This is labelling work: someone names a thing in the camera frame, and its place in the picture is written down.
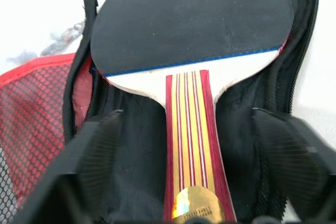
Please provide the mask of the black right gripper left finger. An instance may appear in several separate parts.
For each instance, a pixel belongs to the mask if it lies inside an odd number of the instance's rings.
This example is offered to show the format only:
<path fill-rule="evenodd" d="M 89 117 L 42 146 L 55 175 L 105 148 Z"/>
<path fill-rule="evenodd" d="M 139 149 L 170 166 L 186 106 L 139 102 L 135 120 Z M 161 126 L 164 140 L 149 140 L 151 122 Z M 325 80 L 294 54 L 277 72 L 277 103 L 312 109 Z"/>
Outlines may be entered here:
<path fill-rule="evenodd" d="M 123 112 L 85 122 L 50 163 L 15 224 L 95 224 L 109 188 Z"/>

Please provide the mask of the red black mesh paddle case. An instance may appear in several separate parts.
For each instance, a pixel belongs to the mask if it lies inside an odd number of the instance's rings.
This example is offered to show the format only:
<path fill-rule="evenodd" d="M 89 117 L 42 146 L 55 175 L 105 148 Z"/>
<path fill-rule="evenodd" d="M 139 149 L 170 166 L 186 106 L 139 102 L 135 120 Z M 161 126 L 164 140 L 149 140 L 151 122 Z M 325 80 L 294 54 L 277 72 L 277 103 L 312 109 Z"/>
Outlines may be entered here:
<path fill-rule="evenodd" d="M 295 81 L 316 20 L 316 0 L 292 0 L 294 24 L 280 58 L 233 86 L 219 100 L 216 121 L 237 219 L 282 219 L 285 195 L 270 175 L 264 147 L 253 126 L 254 107 L 291 110 Z M 148 98 L 110 87 L 96 72 L 90 40 L 97 0 L 84 0 L 85 27 L 77 52 L 33 61 L 0 78 L 0 224 L 25 224 L 18 214 L 49 165 L 74 162 L 71 141 L 94 120 L 121 137 L 109 150 L 106 196 L 94 224 L 155 221 L 163 217 L 166 179 L 164 111 Z"/>

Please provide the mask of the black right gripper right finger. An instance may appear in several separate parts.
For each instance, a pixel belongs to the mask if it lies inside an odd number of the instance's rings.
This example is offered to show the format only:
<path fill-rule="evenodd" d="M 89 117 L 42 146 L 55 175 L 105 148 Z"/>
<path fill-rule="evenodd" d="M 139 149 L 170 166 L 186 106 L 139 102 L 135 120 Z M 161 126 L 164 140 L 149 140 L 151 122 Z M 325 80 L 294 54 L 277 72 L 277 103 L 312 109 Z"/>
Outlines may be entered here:
<path fill-rule="evenodd" d="M 253 109 L 271 174 L 302 224 L 336 224 L 336 151 L 304 120 Z"/>

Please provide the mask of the table tennis paddle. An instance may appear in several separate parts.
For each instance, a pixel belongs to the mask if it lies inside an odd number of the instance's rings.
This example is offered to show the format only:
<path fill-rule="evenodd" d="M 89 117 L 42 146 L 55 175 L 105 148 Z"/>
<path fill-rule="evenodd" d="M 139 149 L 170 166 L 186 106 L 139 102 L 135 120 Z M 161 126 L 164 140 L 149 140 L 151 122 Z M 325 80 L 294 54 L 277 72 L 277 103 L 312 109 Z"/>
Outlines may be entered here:
<path fill-rule="evenodd" d="M 91 37 L 123 111 L 108 220 L 248 221 L 260 184 L 250 114 L 291 0 L 106 0 Z"/>

